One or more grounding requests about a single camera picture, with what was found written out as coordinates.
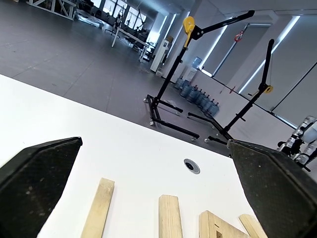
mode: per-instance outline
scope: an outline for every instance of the blue water jug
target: blue water jug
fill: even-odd
[[[184,89],[184,87],[190,85],[190,82],[188,80],[184,80],[182,86],[180,87],[180,89]]]
[[[210,109],[210,114],[212,117],[216,116],[216,114],[219,112],[219,103],[216,103],[212,108]]]
[[[190,91],[192,90],[192,86],[187,85],[183,88],[183,90],[180,93],[180,96],[182,96],[183,98],[186,98],[188,96],[188,94],[190,93]]]
[[[192,89],[190,93],[188,94],[188,96],[186,97],[186,100],[190,103],[194,102],[198,93],[199,91],[197,90],[197,88]]]
[[[200,109],[204,108],[204,105],[209,101],[209,94],[207,96],[204,96],[204,98],[202,99],[202,102],[200,103],[200,105],[198,106]]]
[[[195,100],[195,103],[196,103],[197,106],[200,105],[200,103],[202,102],[202,99],[205,97],[205,94],[206,94],[206,92],[201,93],[200,95],[198,95],[198,97]]]
[[[213,99],[212,101],[208,100],[208,101],[205,103],[205,105],[204,105],[204,107],[203,107],[203,109],[202,109],[203,113],[206,114],[206,113],[208,112],[208,109],[214,105],[213,102],[214,102],[214,99]]]
[[[174,88],[180,89],[180,87],[183,85],[183,83],[184,83],[184,79],[181,76],[180,78],[178,78],[176,80],[176,83],[174,84]]]
[[[199,57],[196,57],[195,60],[192,63],[193,68],[198,68],[198,66],[201,64],[203,60]]]

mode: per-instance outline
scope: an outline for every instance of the workbench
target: workbench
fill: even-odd
[[[245,232],[238,216],[254,213],[230,158],[2,75],[0,84],[0,167],[28,146],[83,140],[39,238],[80,237],[101,177],[115,181],[105,238],[158,238],[162,194],[178,196],[184,238],[198,238],[205,210]]]
[[[139,57],[139,61],[142,62],[143,56],[144,56],[145,52],[147,51],[147,48],[150,47],[150,45],[149,45],[148,43],[145,43],[145,42],[141,41],[139,38],[137,38],[137,37],[131,35],[129,32],[124,31],[124,30],[121,29],[120,27],[117,27],[117,32],[116,32],[116,34],[115,34],[115,37],[114,37],[114,40],[113,40],[113,42],[112,42],[112,46],[111,46],[111,47],[114,46],[119,31],[122,32],[123,34],[127,35],[128,37],[130,37],[130,38],[136,40],[137,42],[139,42],[139,43],[141,43],[142,45],[145,46],[145,47],[143,47],[143,49],[141,49],[142,52],[141,52],[140,57]]]

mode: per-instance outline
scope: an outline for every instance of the tiled floor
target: tiled floor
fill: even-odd
[[[201,138],[191,142],[188,135],[149,125],[148,105],[143,99],[147,94],[156,95],[163,79],[150,72],[148,63],[138,62],[138,53],[125,40],[117,40],[114,48],[112,40],[109,32],[86,23],[23,2],[0,0],[0,74],[226,155],[224,145],[204,142],[215,131],[208,123],[186,118],[188,111],[201,113],[172,85],[163,98],[173,100],[184,113],[176,116],[162,106],[162,119]]]

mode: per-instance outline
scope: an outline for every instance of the window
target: window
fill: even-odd
[[[114,6],[115,6],[115,1],[112,0],[106,0],[105,6],[103,8],[104,12],[109,12],[110,15],[112,15],[113,10],[114,10]]]
[[[140,27],[139,30],[141,30],[142,27],[143,27],[142,21],[144,22],[146,18],[147,18],[146,16],[141,14],[141,16],[138,17],[138,19],[137,19],[137,21],[135,23],[134,29],[137,29],[137,27]]]
[[[94,3],[95,7],[97,7],[97,8],[100,7],[101,0],[92,0],[92,2]]]
[[[127,8],[127,4],[122,1],[122,0],[118,0],[117,6],[115,7],[114,13],[113,13],[113,17],[117,18],[118,14],[121,15],[121,17],[124,14],[124,10]]]
[[[139,11],[130,7],[129,13],[127,15],[127,19],[125,21],[125,25],[129,26],[130,28],[133,28],[133,26],[134,26],[134,29],[137,29],[137,27],[141,26],[139,28],[139,30],[141,30],[143,25],[142,25],[142,21],[141,21],[140,17],[142,18],[143,22],[147,18],[143,14],[141,14],[141,16],[139,16]]]

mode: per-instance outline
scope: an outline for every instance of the wooden block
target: wooden block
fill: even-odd
[[[158,199],[159,238],[183,238],[178,197],[162,195]]]
[[[81,238],[101,238],[111,203],[114,181],[101,178]]]
[[[199,216],[199,238],[250,238],[210,211]]]
[[[251,238],[267,238],[261,224],[254,216],[243,214],[239,217]]]

